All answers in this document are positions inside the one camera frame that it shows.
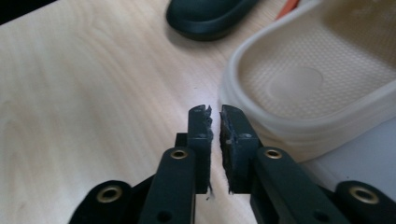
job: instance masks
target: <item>light wood surface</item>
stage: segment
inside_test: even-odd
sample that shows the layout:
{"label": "light wood surface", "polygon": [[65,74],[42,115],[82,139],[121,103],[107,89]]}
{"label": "light wood surface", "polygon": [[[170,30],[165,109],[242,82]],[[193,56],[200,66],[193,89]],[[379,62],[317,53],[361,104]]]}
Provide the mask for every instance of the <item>light wood surface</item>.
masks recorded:
{"label": "light wood surface", "polygon": [[0,26],[0,223],[67,223],[94,186],[153,175],[196,105],[213,108],[215,197],[197,197],[195,221],[255,223],[249,197],[228,194],[218,91],[285,2],[260,1],[204,43],[168,27],[163,0],[60,0]]}

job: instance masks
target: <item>black plastic part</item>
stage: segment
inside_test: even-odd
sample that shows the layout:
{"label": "black plastic part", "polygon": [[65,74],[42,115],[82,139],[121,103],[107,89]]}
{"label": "black plastic part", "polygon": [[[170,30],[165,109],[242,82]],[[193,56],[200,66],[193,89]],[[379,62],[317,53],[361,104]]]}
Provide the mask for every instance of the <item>black plastic part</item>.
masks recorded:
{"label": "black plastic part", "polygon": [[257,176],[253,179],[250,206],[257,223],[279,223],[279,215]]}
{"label": "black plastic part", "polygon": [[229,191],[250,193],[253,179],[251,163],[262,142],[242,110],[224,105],[220,115],[220,147]]}
{"label": "black plastic part", "polygon": [[210,154],[213,140],[211,130],[212,109],[198,105],[189,111],[189,124],[186,147],[195,152],[196,193],[205,194],[210,185]]}
{"label": "black plastic part", "polygon": [[1,0],[0,25],[55,1],[56,0]]}
{"label": "black plastic part", "polygon": [[254,167],[280,223],[349,223],[285,151],[259,148]]}
{"label": "black plastic part", "polygon": [[143,207],[140,224],[193,223],[195,153],[174,147],[163,153]]}
{"label": "black plastic part", "polygon": [[[131,188],[122,181],[110,180],[93,188],[73,214],[70,224],[121,224],[137,223],[143,204],[149,192],[153,176]],[[101,190],[108,189],[108,197],[112,189],[118,188],[120,197],[108,203],[98,200]]]}
{"label": "black plastic part", "polygon": [[396,203],[380,190],[359,181],[340,183],[334,204],[352,223],[396,223]]}
{"label": "black plastic part", "polygon": [[187,146],[187,134],[186,133],[177,133],[175,147],[186,147]]}
{"label": "black plastic part", "polygon": [[187,38],[215,40],[226,36],[258,0],[171,0],[166,19]]}

